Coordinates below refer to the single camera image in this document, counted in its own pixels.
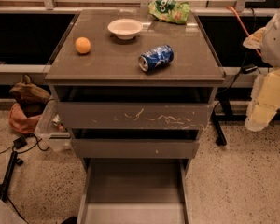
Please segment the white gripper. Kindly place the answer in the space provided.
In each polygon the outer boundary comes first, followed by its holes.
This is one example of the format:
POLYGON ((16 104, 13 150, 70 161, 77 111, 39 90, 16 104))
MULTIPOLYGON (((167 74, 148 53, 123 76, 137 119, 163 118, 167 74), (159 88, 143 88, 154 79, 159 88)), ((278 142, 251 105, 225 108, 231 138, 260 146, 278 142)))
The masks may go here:
MULTIPOLYGON (((274 67, 280 67, 280 8, 266 27, 259 28, 247 37, 243 46, 260 49, 262 60, 274 67)), ((251 101, 246 110, 245 126, 257 132, 268 126, 280 109, 280 68, 267 75, 259 74, 253 85, 251 101)))

